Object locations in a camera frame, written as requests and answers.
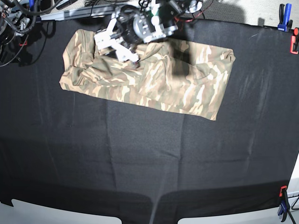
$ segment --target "blue clamp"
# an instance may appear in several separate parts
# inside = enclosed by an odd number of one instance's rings
[[[30,11],[33,11],[33,10],[34,10],[33,7],[34,7],[34,0],[29,0],[29,8],[30,8]]]
[[[291,8],[292,5],[290,3],[286,4],[280,4],[279,6],[279,25],[277,26],[278,30],[289,32],[289,30],[292,28],[293,21],[290,20],[290,14],[291,14]]]
[[[283,213],[287,213],[288,209],[285,203],[285,200],[282,200],[280,203],[280,210],[278,212],[278,216],[281,216]]]

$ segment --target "robotic arm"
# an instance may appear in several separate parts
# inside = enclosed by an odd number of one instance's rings
[[[131,5],[117,7],[107,29],[99,30],[94,40],[98,50],[115,49],[120,62],[137,63],[139,57],[132,51],[134,45],[173,35],[178,29],[175,17],[195,13],[201,7],[200,0],[164,0],[161,3],[152,0],[143,11]]]

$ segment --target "black cable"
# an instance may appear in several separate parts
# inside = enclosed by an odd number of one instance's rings
[[[51,6],[50,8],[47,8],[43,11],[31,12],[31,11],[26,10],[23,6],[21,6],[21,4],[18,2],[18,0],[13,0],[14,4],[19,8],[19,10],[26,15],[42,15],[42,14],[48,13],[49,11],[54,9],[61,1],[62,0],[58,0],[53,6]]]
[[[204,17],[204,20],[206,19],[206,16],[205,16],[205,14],[203,13],[203,11],[200,9],[199,10],[200,12],[201,12],[201,14],[202,14],[202,17]]]
[[[298,202],[299,197],[297,197],[297,199],[295,200],[295,202],[293,203],[293,205],[291,206],[292,210],[299,210],[299,208],[295,209],[294,206],[296,205],[296,203]]]
[[[84,7],[94,6],[99,0],[87,0]]]
[[[100,0],[97,0],[97,1],[93,4],[92,9],[90,10],[89,17],[92,16],[92,13],[93,13],[93,7],[94,7],[95,5],[97,5],[97,4],[99,3],[99,1],[100,1]]]
[[[23,44],[23,45],[21,46],[21,48],[19,49],[19,51],[15,54],[15,56],[14,56],[9,62],[0,65],[0,67],[4,67],[4,66],[10,64],[14,59],[16,59],[16,57],[19,55],[19,53],[21,52],[21,50],[23,49],[24,46],[25,46],[25,44]]]
[[[5,23],[4,18],[0,15],[0,29],[4,23]]]
[[[37,12],[37,7],[38,7],[38,3],[39,3],[39,0],[36,0],[34,2],[34,12]],[[8,17],[4,17],[4,20],[8,23],[8,25],[11,27],[11,29],[13,29],[15,32],[19,33],[19,34],[26,34],[28,32],[30,32],[33,27],[35,26],[36,24],[36,15],[34,15],[32,17],[32,22],[30,24],[29,27],[27,27],[26,29],[23,29],[23,30],[20,30],[19,28],[17,28],[14,23],[8,18]]]
[[[104,0],[106,2],[113,2],[113,3],[122,3],[122,2],[126,2],[126,1],[129,1],[129,0]]]
[[[149,6],[150,0],[139,0],[140,12],[142,12],[147,6]]]

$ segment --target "camouflage shirt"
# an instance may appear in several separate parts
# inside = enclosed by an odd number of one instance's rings
[[[235,60],[231,49],[168,38],[140,44],[140,67],[98,51],[78,30],[64,53],[61,88],[93,97],[216,120]]]

